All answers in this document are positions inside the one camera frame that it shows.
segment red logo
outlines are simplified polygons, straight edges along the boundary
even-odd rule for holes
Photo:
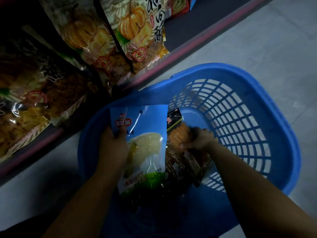
[[[29,100],[32,100],[34,103],[48,103],[49,101],[45,93],[38,91],[28,92],[25,97]]]
[[[143,47],[140,47],[133,52],[132,56],[137,62],[141,62],[146,57],[146,51]]]
[[[105,70],[106,73],[109,73],[112,70],[109,59],[104,56],[98,58],[98,60],[96,61],[96,66],[97,68],[102,68],[103,70]]]
[[[132,123],[131,119],[126,119],[125,114],[120,114],[119,119],[117,119],[114,124],[116,125],[117,128],[119,128],[121,125],[124,125],[126,127],[129,127]]]
[[[153,14],[151,14],[151,16],[150,16],[150,21],[151,21],[152,28],[154,28],[154,17],[153,17]]]

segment pumpkin illustration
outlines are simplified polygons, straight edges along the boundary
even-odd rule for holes
[[[63,39],[70,46],[82,49],[93,40],[97,29],[94,18],[89,15],[75,16],[75,5],[72,9],[72,20],[63,27]]]
[[[132,8],[131,1],[128,4],[128,13],[121,19],[118,25],[118,30],[122,36],[128,40],[132,40],[139,33],[140,29],[144,26],[146,12],[143,7],[137,6]]]
[[[91,46],[98,53],[98,55],[107,56],[113,49],[113,47],[109,48],[110,43],[111,37],[107,30],[101,27],[97,28]]]
[[[152,26],[147,21],[145,25],[140,29],[140,32],[135,36],[134,42],[138,47],[145,47],[147,41],[152,36]]]

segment shopping basket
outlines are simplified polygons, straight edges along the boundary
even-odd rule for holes
[[[98,159],[109,107],[169,104],[189,126],[214,131],[219,141],[285,194],[299,177],[300,150],[290,125],[261,85],[246,71],[222,63],[198,65],[114,101],[81,133],[78,163],[88,179]],[[199,188],[164,204],[153,201],[131,213],[115,192],[102,233],[107,237],[214,237],[238,224],[221,177],[213,166]]]

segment gray floor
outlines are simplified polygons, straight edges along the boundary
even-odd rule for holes
[[[290,197],[317,218],[315,10],[317,0],[274,0],[154,82],[207,62],[229,63],[250,72],[274,99],[298,137],[302,171]],[[62,204],[78,187],[78,137],[71,137],[0,187],[0,230]],[[244,234],[238,226],[222,237]]]

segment pumpkin snack bag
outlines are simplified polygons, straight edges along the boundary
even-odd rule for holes
[[[100,0],[100,3],[136,73],[168,53],[162,35],[167,0]]]
[[[0,98],[0,163],[34,140],[50,122],[43,109]]]
[[[105,87],[110,89],[129,79],[131,63],[98,19],[93,0],[39,1],[66,44],[98,70]]]
[[[96,87],[62,68],[40,43],[17,32],[0,40],[0,98],[41,107],[54,125],[67,119]]]

